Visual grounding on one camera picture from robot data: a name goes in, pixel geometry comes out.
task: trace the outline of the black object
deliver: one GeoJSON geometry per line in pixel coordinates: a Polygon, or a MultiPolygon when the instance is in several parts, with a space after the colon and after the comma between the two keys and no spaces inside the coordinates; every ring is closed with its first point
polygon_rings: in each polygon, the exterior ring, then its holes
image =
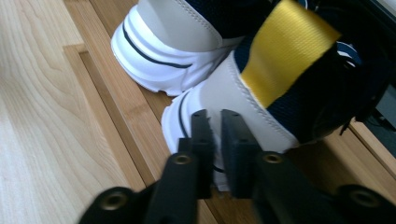
{"type": "MultiPolygon", "coordinates": [[[[396,223],[396,207],[381,195],[355,185],[341,187],[335,196],[319,193],[286,157],[261,151],[239,114],[221,114],[232,195],[252,198],[259,223],[396,223]]],[[[208,167],[214,142],[205,115],[192,115],[192,138],[180,139],[178,153],[169,157],[159,181],[140,192],[104,191],[79,223],[195,223],[197,199],[210,197],[212,179],[208,167]]]]}

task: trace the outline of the stitching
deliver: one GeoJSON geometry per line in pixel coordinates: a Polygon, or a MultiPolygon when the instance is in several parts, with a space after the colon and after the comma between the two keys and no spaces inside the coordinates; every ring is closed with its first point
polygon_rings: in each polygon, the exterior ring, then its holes
{"type": "Polygon", "coordinates": [[[249,104],[253,107],[253,109],[260,116],[262,116],[265,122],[267,122],[272,128],[274,128],[277,133],[281,134],[286,139],[290,139],[290,133],[287,133],[287,131],[285,131],[285,129],[282,127],[281,124],[276,123],[275,119],[272,118],[272,116],[265,109],[263,109],[260,105],[257,104],[253,96],[250,94],[248,88],[243,84],[242,80],[239,78],[239,74],[232,72],[234,71],[233,65],[234,64],[232,63],[227,63],[227,66],[231,71],[230,73],[233,79],[233,83],[235,84],[236,88],[241,91],[245,99],[249,102],[249,104]]]}
{"type": "Polygon", "coordinates": [[[206,28],[218,41],[218,48],[221,46],[222,39],[218,36],[218,32],[214,30],[213,27],[207,24],[206,20],[203,20],[201,17],[197,15],[197,13],[192,10],[187,3],[181,0],[175,0],[177,4],[179,4],[191,17],[193,17],[198,23],[200,23],[203,27],[206,28]]]}

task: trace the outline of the light wood surface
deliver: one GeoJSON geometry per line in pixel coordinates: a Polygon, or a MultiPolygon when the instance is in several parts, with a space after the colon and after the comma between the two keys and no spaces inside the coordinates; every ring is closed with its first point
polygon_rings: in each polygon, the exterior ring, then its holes
{"type": "Polygon", "coordinates": [[[112,149],[114,159],[120,166],[120,171],[128,180],[129,185],[134,190],[141,190],[145,187],[143,180],[140,178],[134,162],[123,144],[120,135],[114,126],[111,117],[108,115],[105,105],[98,91],[96,90],[89,73],[97,73],[93,65],[91,56],[85,49],[85,45],[75,45],[64,47],[64,53],[75,71],[78,82],[87,98],[87,104],[91,112],[95,115],[98,124],[101,127],[103,136],[109,148],[112,149]]]}
{"type": "Polygon", "coordinates": [[[396,179],[396,159],[382,145],[382,143],[360,122],[352,122],[350,130],[358,136],[361,142],[369,149],[373,156],[384,166],[385,169],[396,179]]]}
{"type": "Polygon", "coordinates": [[[356,135],[339,130],[323,141],[290,150],[287,155],[320,189],[335,193],[342,185],[359,184],[396,203],[396,179],[356,135]]]}
{"type": "MultiPolygon", "coordinates": [[[[100,22],[104,25],[107,34],[112,36],[116,28],[122,23],[129,10],[137,3],[137,0],[118,0],[108,2],[107,0],[90,0],[100,22]]],[[[138,86],[146,98],[152,112],[161,120],[163,109],[171,104],[171,99],[165,92],[151,92],[138,86]]]]}
{"type": "Polygon", "coordinates": [[[0,1],[2,224],[75,223],[102,190],[144,187],[66,60],[81,43],[62,0],[0,1]]]}
{"type": "Polygon", "coordinates": [[[110,37],[90,2],[65,2],[101,74],[92,80],[143,179],[150,184],[161,176],[169,156],[161,126],[137,84],[125,76],[115,57],[109,57],[110,37]]]}

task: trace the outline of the yellow strap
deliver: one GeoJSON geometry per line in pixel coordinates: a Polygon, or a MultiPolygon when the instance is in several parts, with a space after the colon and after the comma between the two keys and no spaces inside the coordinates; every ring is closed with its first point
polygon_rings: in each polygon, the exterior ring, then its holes
{"type": "Polygon", "coordinates": [[[315,13],[283,0],[255,36],[241,78],[262,106],[268,107],[339,37],[315,13]]]}

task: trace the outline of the sneaker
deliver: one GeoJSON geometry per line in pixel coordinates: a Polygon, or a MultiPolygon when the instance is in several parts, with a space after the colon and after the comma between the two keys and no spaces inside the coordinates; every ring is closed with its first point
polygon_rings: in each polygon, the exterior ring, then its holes
{"type": "MultiPolygon", "coordinates": [[[[163,134],[171,152],[179,138],[191,136],[191,114],[202,109],[218,146],[220,111],[228,109],[242,115],[262,150],[280,153],[359,117],[379,98],[392,67],[371,24],[366,14],[343,7],[315,14],[281,1],[257,34],[165,108],[163,134]]],[[[215,183],[228,190],[220,155],[218,148],[215,183]]]]}
{"type": "Polygon", "coordinates": [[[176,96],[206,79],[271,8],[269,1],[140,0],[111,47],[138,84],[176,96]]]}

